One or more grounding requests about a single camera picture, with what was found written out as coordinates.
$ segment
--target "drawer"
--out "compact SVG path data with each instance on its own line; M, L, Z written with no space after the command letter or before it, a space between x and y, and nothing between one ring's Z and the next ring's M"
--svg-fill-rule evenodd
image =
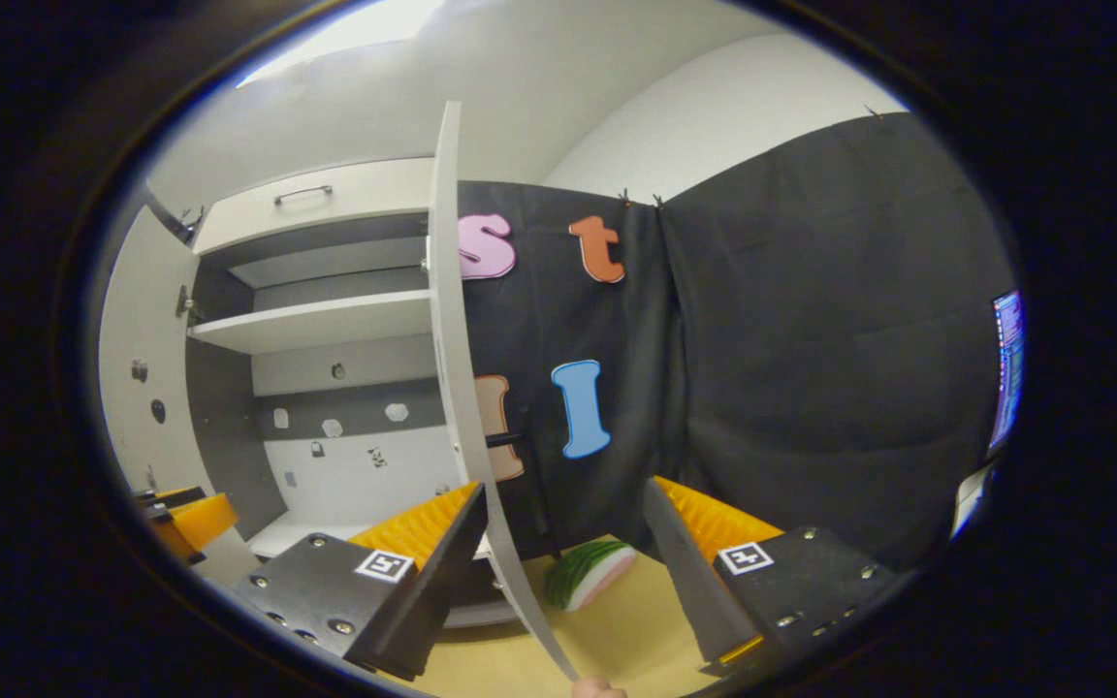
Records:
M433 157L382 160L271 181L213 203L192 251L351 218L427 211Z

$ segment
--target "table surface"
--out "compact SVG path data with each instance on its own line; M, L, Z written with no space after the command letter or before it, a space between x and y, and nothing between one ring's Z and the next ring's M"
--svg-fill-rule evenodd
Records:
M524 562L540 597L554 564L550 557ZM584 609L542 606L576 671L607 676L632 698L687 695L715 680L697 671L704 662L666 566L643 554ZM571 695L571 681L518 622L442 631L424 675L400 683L442 698Z

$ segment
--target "blue letter i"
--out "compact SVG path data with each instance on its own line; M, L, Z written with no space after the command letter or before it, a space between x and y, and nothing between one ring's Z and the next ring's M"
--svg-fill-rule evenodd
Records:
M602 364L585 358L555 367L550 380L562 389L563 402L567 405L567 430L571 438L563 447L562 455L569 459L601 451L611 442L611 434L602 429L602 414L598 409L598 375Z

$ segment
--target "drawer handle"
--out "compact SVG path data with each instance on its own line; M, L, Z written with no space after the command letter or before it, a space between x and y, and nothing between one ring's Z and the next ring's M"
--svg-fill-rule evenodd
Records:
M307 189L297 189L296 191L288 191L287 194L276 195L275 205L283 207L283 199L285 195L305 194L307 193L307 191L325 191L325 193L327 194L333 194L334 188L330 187L328 184L323 184L322 187L308 187Z

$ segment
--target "computer monitor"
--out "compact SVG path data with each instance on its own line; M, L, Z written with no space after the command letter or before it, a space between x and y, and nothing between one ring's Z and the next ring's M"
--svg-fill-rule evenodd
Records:
M994 299L997 321L997 411L994 433L989 450L997 448L1015 422L1015 408L1020 401L1020 384L1024 376L1024 314L1020 306L1019 290Z

